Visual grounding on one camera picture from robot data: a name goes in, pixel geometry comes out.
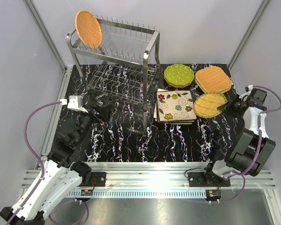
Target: dish rack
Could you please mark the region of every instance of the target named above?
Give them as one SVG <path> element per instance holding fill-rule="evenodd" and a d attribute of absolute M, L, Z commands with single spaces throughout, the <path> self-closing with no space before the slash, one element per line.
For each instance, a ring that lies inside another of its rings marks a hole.
<path fill-rule="evenodd" d="M 159 79 L 160 32 L 108 18 L 97 20 L 102 30 L 102 42 L 97 49 L 85 45 L 78 37 L 72 44 L 76 29 L 67 34 L 67 44 L 82 82 L 88 91 L 97 90 L 116 98 L 142 105 L 144 133 L 147 132 L 147 95 L 154 79 Z M 155 47 L 156 65 L 148 65 Z M 103 60 L 91 75 L 89 83 L 82 72 L 77 54 Z"/>

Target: floor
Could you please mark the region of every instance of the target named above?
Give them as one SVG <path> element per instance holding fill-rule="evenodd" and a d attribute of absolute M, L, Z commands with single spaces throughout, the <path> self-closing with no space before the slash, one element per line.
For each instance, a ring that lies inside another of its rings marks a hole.
<path fill-rule="evenodd" d="M 235 193 L 222 190 L 225 199 Z M 273 225 L 262 190 L 246 189 L 240 198 L 230 203 L 209 205 L 196 199 L 120 199 L 93 198 L 86 202 L 86 214 L 81 224 L 88 225 Z M 83 207 L 65 198 L 52 213 L 60 224 L 73 224 L 82 215 Z M 53 223 L 47 219 L 46 225 Z"/>
<path fill-rule="evenodd" d="M 170 64 L 162 64 L 158 88 L 174 90 L 163 79 L 163 72 Z M 230 77 L 226 64 L 186 64 L 194 72 L 209 67 L 221 67 Z M 97 65 L 84 65 L 83 72 L 88 80 Z M 124 78 L 126 70 L 117 71 L 117 76 Z M 190 90 L 195 101 L 203 94 L 195 81 L 184 90 Z M 235 95 L 234 85 L 225 93 L 227 100 Z M 83 95 L 83 103 L 90 101 L 81 82 L 77 68 L 74 66 L 66 97 Z M 143 135 L 141 107 L 128 101 L 115 99 L 94 92 L 99 106 L 113 103 L 110 121 L 93 124 L 86 141 L 81 145 L 81 159 L 89 162 L 199 162 L 223 159 L 227 150 L 237 139 L 244 127 L 242 118 L 232 118 L 225 113 L 210 119 L 198 117 L 191 125 L 159 124 L 153 121 L 155 105 L 154 91 L 148 94 L 147 117 L 150 122 L 147 135 Z M 78 120 L 80 113 L 63 107 L 59 121 L 67 118 Z"/>

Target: white wall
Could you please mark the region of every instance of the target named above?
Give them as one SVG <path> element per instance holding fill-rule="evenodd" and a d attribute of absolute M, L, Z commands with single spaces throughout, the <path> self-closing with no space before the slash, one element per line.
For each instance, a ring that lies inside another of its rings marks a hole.
<path fill-rule="evenodd" d="M 275 90 L 281 97 L 281 0 L 271 1 L 257 27 L 232 68 L 240 93 L 249 84 Z M 265 106 L 277 108 L 279 101 L 268 94 Z M 276 148 L 267 163 L 272 171 L 281 199 L 281 110 L 266 117 L 266 131 L 276 141 Z"/>
<path fill-rule="evenodd" d="M 17 201 L 26 169 L 36 163 L 24 142 L 25 120 L 54 100 L 61 76 L 24 1 L 0 0 L 0 211 Z M 29 125 L 28 138 L 37 151 L 49 113 L 37 113 Z"/>
<path fill-rule="evenodd" d="M 73 59 L 66 35 L 75 15 L 145 24 L 161 32 L 161 63 L 228 63 L 261 0 L 33 0 L 61 57 Z"/>

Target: yellow flower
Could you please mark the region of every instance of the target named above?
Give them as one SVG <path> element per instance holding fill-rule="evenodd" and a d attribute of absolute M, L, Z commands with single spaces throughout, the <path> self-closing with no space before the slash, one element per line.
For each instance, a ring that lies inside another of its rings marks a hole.
<path fill-rule="evenodd" d="M 171 120 L 173 118 L 173 115 L 172 114 L 165 114 L 165 117 L 164 117 L 166 120 Z"/>

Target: black marble tabletop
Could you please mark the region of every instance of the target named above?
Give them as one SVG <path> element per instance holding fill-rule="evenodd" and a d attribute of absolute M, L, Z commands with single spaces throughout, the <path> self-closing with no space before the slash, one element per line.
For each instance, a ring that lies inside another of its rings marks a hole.
<path fill-rule="evenodd" d="M 170 64 L 162 64 L 158 88 L 174 90 L 163 79 L 163 72 Z M 230 77 L 226 64 L 186 64 L 194 72 L 218 66 Z M 89 78 L 97 65 L 84 65 L 83 72 Z M 203 91 L 196 82 L 184 90 L 190 90 L 195 101 Z M 225 93 L 230 100 L 236 91 Z M 67 88 L 66 98 L 70 95 L 82 95 L 83 103 L 89 102 L 90 96 L 81 82 L 76 66 L 74 66 Z M 237 135 L 244 127 L 241 117 L 232 118 L 224 112 L 210 118 L 197 118 L 191 125 L 160 124 L 153 121 L 155 92 L 148 94 L 149 120 L 147 135 L 143 135 L 141 106 L 114 97 L 93 93 L 97 105 L 113 103 L 109 122 L 92 125 L 85 141 L 81 145 L 81 160 L 89 162 L 201 162 L 223 159 L 227 150 L 236 141 Z M 80 112 L 62 108 L 59 123 L 67 118 L 78 120 Z"/>

